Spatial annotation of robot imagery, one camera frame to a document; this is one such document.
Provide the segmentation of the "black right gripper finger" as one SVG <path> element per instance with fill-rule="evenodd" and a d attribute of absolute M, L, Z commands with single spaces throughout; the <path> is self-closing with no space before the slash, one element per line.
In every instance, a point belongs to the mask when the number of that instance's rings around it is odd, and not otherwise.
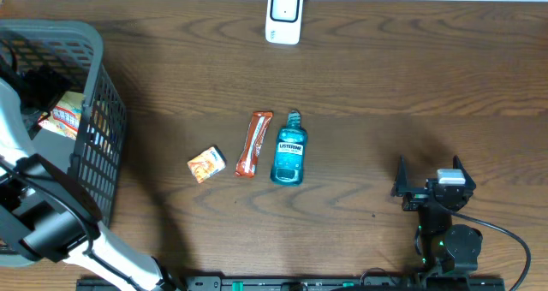
<path fill-rule="evenodd" d="M 472 177 L 469 175 L 469 173 L 465 170 L 460 158 L 457 155 L 453 157 L 453 168 L 461 171 L 462 178 L 464 179 L 463 186 L 467 190 L 473 191 L 476 188 L 476 183 L 474 182 Z"/>
<path fill-rule="evenodd" d="M 404 156 L 400 156 L 397 166 L 396 178 L 390 191 L 390 195 L 392 197 L 402 197 L 408 191 L 409 186 L 405 158 Z"/>

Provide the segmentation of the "teal Listerine mouthwash bottle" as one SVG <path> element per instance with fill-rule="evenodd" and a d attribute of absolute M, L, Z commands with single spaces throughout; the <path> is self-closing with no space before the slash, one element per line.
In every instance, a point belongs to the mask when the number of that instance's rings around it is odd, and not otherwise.
<path fill-rule="evenodd" d="M 291 110 L 286 125 L 280 128 L 277 135 L 271 168 L 271 180 L 274 183 L 298 186 L 303 182 L 306 145 L 307 131 L 301 125 L 301 113 Z"/>

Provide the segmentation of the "orange red snack bar wrapper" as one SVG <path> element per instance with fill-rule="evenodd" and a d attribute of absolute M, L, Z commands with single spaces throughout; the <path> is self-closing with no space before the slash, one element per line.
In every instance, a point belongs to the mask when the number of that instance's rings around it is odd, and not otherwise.
<path fill-rule="evenodd" d="M 254 111 L 243 151 L 235 167 L 235 176 L 255 177 L 259 154 L 272 117 L 272 111 Z"/>

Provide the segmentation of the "small orange tissue pack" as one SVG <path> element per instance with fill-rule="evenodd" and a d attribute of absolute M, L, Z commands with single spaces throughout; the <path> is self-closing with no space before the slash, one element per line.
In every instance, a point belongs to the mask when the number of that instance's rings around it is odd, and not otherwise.
<path fill-rule="evenodd" d="M 211 146 L 187 162 L 188 168 L 198 183 L 202 183 L 226 168 L 222 153 Z"/>

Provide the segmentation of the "yellow chips snack bag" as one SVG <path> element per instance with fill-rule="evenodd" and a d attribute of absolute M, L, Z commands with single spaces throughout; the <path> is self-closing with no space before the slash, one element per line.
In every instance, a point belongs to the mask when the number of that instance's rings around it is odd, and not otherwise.
<path fill-rule="evenodd" d="M 83 100 L 82 93 L 65 92 L 51 113 L 40 119 L 40 127 L 76 140 L 82 116 Z"/>

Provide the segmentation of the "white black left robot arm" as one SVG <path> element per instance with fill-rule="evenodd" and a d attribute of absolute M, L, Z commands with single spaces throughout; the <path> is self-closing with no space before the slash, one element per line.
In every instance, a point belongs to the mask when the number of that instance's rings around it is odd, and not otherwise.
<path fill-rule="evenodd" d="M 28 261 L 85 268 L 121 290 L 182 290 L 158 261 L 136 252 L 103 223 L 104 200 L 92 190 L 114 189 L 122 108 L 108 108 L 99 123 L 80 121 L 75 175 L 39 155 L 22 120 L 21 100 L 1 83 L 1 238 Z"/>

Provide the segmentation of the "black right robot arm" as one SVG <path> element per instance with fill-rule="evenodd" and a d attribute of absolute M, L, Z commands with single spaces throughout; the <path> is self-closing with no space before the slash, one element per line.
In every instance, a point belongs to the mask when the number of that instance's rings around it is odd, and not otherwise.
<path fill-rule="evenodd" d="M 422 187 L 408 183 L 405 160 L 400 158 L 391 194 L 402 198 L 404 211 L 419 215 L 419 237 L 426 268 L 439 274 L 467 274 L 478 268 L 482 234 L 452 217 L 474 194 L 476 184 L 459 157 L 451 169 L 438 169 Z"/>

